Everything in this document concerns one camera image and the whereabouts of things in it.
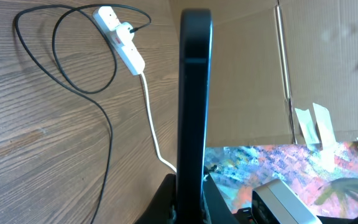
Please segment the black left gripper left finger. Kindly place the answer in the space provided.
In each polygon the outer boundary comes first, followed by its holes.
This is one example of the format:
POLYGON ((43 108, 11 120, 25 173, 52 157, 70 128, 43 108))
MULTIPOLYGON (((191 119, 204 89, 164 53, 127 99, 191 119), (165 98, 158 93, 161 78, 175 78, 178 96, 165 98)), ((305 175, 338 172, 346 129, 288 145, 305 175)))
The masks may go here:
POLYGON ((176 221, 176 175, 167 174, 149 206, 135 224, 171 224, 176 221))

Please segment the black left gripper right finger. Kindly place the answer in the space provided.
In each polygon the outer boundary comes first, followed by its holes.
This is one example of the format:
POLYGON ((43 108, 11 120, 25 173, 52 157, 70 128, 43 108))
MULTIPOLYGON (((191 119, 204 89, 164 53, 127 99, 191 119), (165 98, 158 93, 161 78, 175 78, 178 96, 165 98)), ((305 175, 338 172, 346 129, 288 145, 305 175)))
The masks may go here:
POLYGON ((203 174, 203 196, 206 213, 209 218, 208 223, 238 224, 239 222, 228 209, 207 167, 204 167, 203 174))

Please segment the Samsung Galaxy smartphone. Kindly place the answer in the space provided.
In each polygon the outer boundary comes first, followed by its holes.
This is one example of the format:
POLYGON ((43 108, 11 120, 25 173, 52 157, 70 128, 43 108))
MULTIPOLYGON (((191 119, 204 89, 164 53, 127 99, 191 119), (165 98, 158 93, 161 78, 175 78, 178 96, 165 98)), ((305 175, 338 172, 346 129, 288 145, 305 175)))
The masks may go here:
POLYGON ((202 223, 212 17, 184 9, 180 21, 177 223, 202 223))

